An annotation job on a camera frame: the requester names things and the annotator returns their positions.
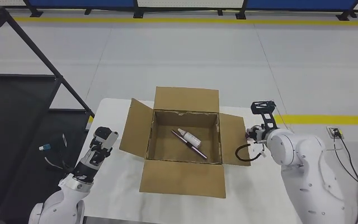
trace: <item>yellow stripe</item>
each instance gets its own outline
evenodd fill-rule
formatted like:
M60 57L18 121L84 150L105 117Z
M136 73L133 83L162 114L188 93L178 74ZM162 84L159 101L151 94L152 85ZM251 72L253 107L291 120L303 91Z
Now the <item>yellow stripe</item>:
M60 18L60 17L15 17L17 22L76 22L76 23L210 23L210 24L272 24L272 25L323 25L358 26L358 21L320 20L236 20L220 18Z
M344 115L282 115L286 124L340 124L358 125L358 116ZM283 124L279 115L275 115L277 124Z

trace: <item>power outlet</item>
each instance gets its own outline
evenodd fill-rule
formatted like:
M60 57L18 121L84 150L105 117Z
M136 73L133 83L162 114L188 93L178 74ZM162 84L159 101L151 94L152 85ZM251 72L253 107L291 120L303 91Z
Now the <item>power outlet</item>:
M341 133L342 139L345 139L345 137L343 136L343 132L342 132L342 130L340 130L339 127L327 127L327 131L328 131L328 134L329 134L330 138L339 139L338 136L334 137L335 129L338 129L338 131Z

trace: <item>table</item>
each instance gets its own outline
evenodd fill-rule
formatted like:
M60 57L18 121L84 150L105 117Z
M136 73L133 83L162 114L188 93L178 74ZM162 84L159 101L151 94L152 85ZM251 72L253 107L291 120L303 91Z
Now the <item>table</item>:
M103 99L79 158L89 149L93 133L109 127L119 134L111 156L102 164L91 193L84 199L85 216L151 223L299 223L282 182L281 167L262 156L251 167L224 165L227 198L140 193L144 159L119 150L131 100ZM154 102L142 101L153 107ZM242 116L245 126L261 124L249 108L220 107ZM251 157L261 146L249 149Z

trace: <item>pen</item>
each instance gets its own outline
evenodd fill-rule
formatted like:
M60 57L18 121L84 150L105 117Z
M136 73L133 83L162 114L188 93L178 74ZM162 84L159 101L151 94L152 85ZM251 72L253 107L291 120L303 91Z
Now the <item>pen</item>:
M178 135L174 130L172 130L173 134L175 134L181 141L183 141L189 148L194 150L196 153L198 153L202 158L208 159L207 156L205 156L202 152L200 152L196 147L194 147L190 142L182 138L180 135Z

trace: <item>spray bottle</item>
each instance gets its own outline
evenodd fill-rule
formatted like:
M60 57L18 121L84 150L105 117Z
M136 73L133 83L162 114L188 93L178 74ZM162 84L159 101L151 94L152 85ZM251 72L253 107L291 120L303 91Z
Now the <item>spray bottle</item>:
M183 136L185 140L190 142L194 147L199 148L201 144L201 140L193 136L191 133L186 132L180 128L178 128L178 132Z

